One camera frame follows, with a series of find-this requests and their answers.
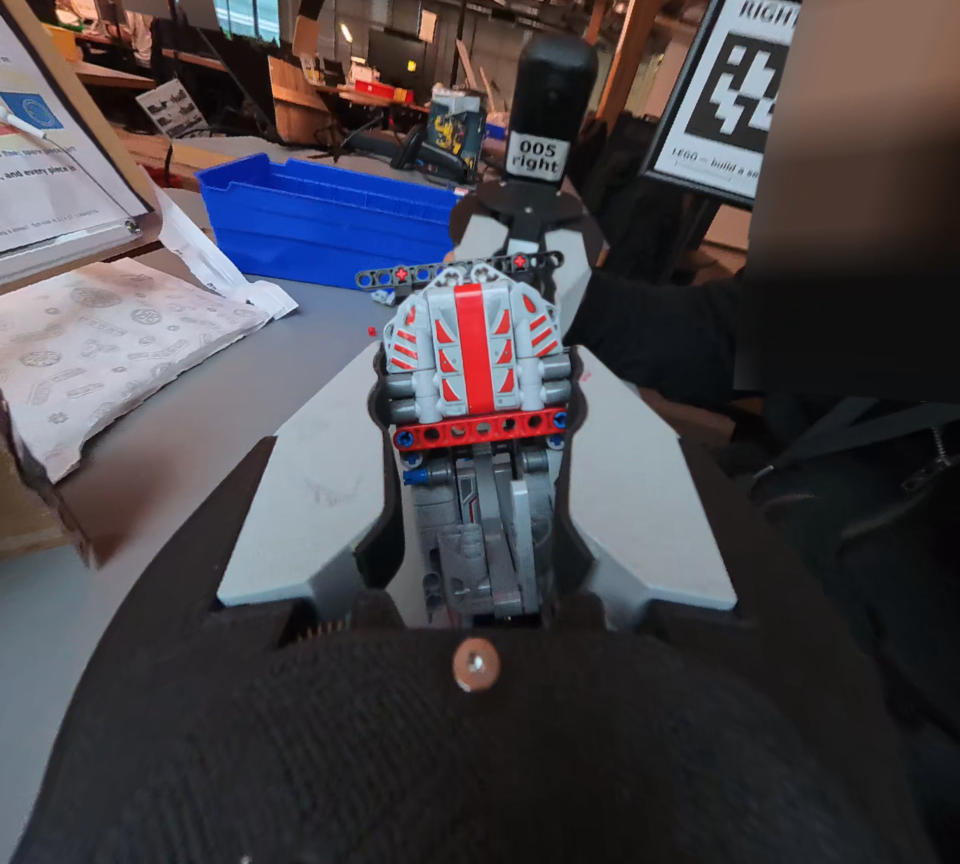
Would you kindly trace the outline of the long black toy beam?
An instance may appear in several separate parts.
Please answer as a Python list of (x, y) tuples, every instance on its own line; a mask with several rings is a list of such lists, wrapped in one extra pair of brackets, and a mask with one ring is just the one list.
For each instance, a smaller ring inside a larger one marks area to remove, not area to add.
[(421, 290), (440, 280), (441, 284), (467, 280), (496, 280), (498, 278), (551, 276), (565, 263), (565, 256), (558, 250), (540, 252), (517, 252), (512, 255), (497, 255), (413, 266), (397, 265), (390, 268), (360, 270), (354, 276), (356, 287), (364, 291)]

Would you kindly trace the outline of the wooden post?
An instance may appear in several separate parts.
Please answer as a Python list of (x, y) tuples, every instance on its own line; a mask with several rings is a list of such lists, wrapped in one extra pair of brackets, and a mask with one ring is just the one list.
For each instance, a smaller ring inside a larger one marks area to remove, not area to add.
[(596, 118), (610, 130), (627, 104), (646, 44), (664, 0), (630, 0)]

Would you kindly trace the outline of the black white marker sign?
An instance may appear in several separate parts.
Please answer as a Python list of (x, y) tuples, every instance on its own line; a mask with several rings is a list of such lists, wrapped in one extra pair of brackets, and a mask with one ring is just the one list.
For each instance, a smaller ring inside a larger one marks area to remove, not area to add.
[(751, 211), (803, 0), (709, 0), (642, 175)]

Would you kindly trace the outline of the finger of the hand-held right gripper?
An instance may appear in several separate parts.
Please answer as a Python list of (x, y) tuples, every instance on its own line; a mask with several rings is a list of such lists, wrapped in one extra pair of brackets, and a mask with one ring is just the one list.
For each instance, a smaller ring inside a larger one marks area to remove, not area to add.
[(554, 307), (558, 312), (560, 340), (568, 346), (568, 334), (593, 276), (581, 232), (567, 228), (545, 234), (547, 251), (563, 255), (563, 263), (553, 271)]
[(500, 256), (509, 235), (504, 223), (488, 215), (472, 214), (458, 243), (458, 262)]

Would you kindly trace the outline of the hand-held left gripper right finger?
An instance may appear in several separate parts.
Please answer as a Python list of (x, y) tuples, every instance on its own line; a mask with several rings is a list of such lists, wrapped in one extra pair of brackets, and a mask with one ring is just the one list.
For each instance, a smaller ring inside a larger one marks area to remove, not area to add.
[(679, 436), (589, 349), (570, 356), (564, 584), (599, 597), (621, 631), (653, 602), (733, 611), (738, 595)]

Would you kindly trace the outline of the printed instruction sheet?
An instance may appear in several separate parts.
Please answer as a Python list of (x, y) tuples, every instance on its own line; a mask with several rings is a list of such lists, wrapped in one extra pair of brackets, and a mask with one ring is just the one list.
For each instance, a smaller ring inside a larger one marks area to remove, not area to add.
[(3, 253), (148, 210), (49, 70), (9, 20), (1, 22)]

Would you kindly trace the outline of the yellow blue printed box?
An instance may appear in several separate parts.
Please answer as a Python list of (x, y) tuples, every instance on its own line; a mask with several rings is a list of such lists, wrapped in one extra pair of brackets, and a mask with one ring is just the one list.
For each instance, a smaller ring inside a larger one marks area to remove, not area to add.
[(433, 88), (426, 143), (456, 159), (469, 184), (476, 179), (486, 118), (487, 98), (483, 92), (441, 85)]

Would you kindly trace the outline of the person's black jacket torso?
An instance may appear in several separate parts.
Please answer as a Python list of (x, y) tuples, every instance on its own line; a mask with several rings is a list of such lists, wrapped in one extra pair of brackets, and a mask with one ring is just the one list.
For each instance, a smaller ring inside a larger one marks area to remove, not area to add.
[(922, 822), (958, 862), (958, 407), (777, 395), (726, 413), (717, 462), (873, 660)]

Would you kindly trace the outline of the cardboard toy set box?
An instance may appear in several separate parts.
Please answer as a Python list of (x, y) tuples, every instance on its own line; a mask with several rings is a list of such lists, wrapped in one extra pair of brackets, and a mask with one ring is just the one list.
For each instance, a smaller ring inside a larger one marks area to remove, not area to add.
[(1, 561), (70, 546), (94, 566), (94, 550), (75, 515), (14, 426), (1, 396)]

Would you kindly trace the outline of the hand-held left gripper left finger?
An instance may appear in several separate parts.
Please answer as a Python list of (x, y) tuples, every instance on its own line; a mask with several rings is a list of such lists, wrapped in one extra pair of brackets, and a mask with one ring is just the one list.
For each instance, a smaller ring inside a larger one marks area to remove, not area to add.
[(275, 442), (217, 597), (236, 607), (350, 607), (404, 559), (400, 478), (372, 344), (297, 410)]

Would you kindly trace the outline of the grey red toy brick model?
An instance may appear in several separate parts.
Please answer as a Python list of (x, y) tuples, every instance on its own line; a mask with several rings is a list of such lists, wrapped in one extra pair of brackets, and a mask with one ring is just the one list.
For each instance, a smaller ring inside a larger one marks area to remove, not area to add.
[(572, 385), (554, 304), (510, 277), (437, 279), (397, 306), (382, 344), (428, 615), (538, 616)]

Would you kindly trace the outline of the blue plastic bin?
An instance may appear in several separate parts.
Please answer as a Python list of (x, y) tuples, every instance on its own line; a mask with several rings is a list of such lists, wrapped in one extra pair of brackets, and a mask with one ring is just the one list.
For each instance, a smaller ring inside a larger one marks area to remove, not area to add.
[(263, 152), (195, 174), (220, 250), (245, 274), (356, 288), (362, 271), (437, 263), (454, 191)]

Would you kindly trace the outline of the small white sign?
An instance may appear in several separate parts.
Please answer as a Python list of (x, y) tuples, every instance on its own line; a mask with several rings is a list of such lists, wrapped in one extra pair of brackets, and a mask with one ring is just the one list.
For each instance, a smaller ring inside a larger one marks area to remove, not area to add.
[(179, 78), (136, 96), (141, 110), (168, 140), (209, 138), (211, 127)]

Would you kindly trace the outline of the patterned paper bag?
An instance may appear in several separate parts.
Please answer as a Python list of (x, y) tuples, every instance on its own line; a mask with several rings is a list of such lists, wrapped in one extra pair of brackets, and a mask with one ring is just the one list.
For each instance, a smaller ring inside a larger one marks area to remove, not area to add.
[(4, 294), (1, 383), (14, 431), (58, 483), (93, 436), (268, 320), (135, 259)]

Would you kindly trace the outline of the clear acrylic holder bar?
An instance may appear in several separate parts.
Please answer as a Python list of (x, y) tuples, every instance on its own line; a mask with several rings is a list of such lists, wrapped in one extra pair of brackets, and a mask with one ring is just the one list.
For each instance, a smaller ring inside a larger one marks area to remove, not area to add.
[(11, 274), (60, 266), (93, 254), (111, 251), (140, 237), (142, 227), (133, 219), (96, 224), (1, 254), (2, 281)]

